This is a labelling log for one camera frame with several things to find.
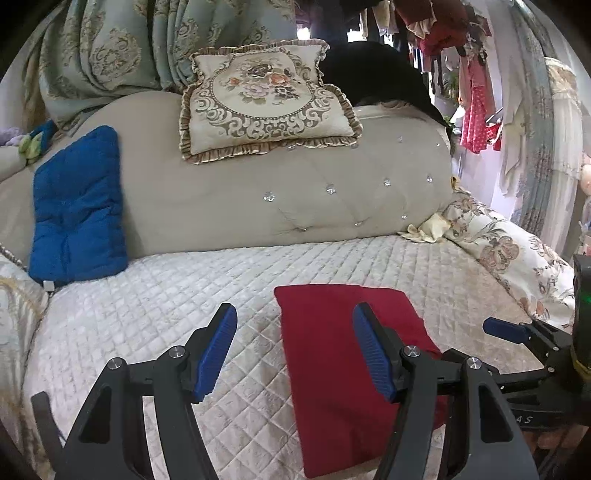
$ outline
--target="white quilted blanket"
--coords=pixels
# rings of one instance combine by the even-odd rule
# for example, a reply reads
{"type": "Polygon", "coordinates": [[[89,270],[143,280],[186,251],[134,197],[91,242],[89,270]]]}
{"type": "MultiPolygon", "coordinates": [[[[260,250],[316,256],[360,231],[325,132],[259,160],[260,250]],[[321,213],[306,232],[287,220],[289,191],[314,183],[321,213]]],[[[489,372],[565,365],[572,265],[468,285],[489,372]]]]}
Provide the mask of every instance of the white quilted blanket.
{"type": "MultiPolygon", "coordinates": [[[[415,244],[383,236],[155,255],[115,277],[71,284],[54,295],[37,332],[24,397],[46,390],[67,434],[109,358],[153,359],[184,343],[227,301],[238,310],[238,331],[214,392],[194,408],[212,462],[222,479],[303,479],[273,296],[276,286],[303,283],[402,290],[442,351],[453,346],[503,371],[538,367],[524,347],[482,332],[488,316],[512,322],[528,317],[469,254],[447,240],[415,244]]],[[[155,478],[166,479],[153,404],[146,399],[145,405],[155,478]]],[[[27,416],[33,424],[30,411],[27,416]]],[[[440,447],[441,434],[435,434],[428,478],[436,476],[440,447]]],[[[331,478],[369,479],[374,467],[331,478]]]]}

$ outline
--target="plush toy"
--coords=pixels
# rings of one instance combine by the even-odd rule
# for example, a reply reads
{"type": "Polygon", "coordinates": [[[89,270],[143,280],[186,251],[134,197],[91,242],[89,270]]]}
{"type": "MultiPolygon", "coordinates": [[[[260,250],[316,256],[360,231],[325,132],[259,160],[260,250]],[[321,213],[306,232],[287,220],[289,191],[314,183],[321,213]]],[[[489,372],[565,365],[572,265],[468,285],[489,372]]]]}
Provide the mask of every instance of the plush toy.
{"type": "Polygon", "coordinates": [[[0,128],[0,147],[7,145],[10,140],[23,133],[24,132],[18,127],[0,128]]]}
{"type": "Polygon", "coordinates": [[[37,127],[28,135],[25,135],[18,147],[18,151],[25,155],[27,164],[37,161],[49,149],[49,141],[57,132],[57,126],[53,120],[48,120],[37,127]]]}

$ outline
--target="blue pillow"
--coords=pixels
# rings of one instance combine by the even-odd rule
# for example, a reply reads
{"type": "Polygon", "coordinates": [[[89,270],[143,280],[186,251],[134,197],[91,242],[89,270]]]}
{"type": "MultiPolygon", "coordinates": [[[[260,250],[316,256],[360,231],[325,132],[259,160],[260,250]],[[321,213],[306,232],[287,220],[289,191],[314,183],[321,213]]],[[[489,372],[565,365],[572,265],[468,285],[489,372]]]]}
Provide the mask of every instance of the blue pillow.
{"type": "Polygon", "coordinates": [[[127,267],[117,132],[94,129],[35,173],[29,275],[65,284],[127,267]]]}

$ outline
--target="floral comforter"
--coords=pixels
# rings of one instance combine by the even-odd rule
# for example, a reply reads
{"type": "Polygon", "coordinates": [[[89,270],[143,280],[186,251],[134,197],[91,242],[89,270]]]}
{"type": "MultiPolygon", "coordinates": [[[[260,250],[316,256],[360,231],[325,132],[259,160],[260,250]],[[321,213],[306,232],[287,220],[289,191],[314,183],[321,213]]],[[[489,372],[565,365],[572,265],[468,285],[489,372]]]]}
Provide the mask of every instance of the floral comforter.
{"type": "Polygon", "coordinates": [[[542,241],[468,193],[443,212],[444,234],[474,256],[536,320],[569,330],[574,321],[574,271],[542,241]]]}

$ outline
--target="metal screw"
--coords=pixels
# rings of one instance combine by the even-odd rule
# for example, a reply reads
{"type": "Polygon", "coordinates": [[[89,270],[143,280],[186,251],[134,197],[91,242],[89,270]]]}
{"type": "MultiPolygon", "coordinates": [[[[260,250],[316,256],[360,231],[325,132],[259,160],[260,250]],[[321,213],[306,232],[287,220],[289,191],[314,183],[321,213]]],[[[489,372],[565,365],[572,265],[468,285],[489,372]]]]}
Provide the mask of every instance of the metal screw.
{"type": "Polygon", "coordinates": [[[468,365],[468,368],[473,368],[474,370],[478,370],[480,367],[482,367],[482,362],[475,356],[471,356],[470,358],[468,358],[466,360],[466,363],[468,365]]]}
{"type": "Polygon", "coordinates": [[[411,357],[419,356],[421,355],[421,349],[414,345],[407,345],[404,347],[404,355],[411,357]]]}
{"type": "Polygon", "coordinates": [[[107,362],[107,368],[109,370],[117,370],[121,365],[123,365],[123,359],[118,356],[107,362]]]}
{"type": "Polygon", "coordinates": [[[171,358],[181,358],[184,355],[184,352],[185,350],[183,346],[176,345],[168,351],[168,354],[171,358]]]}

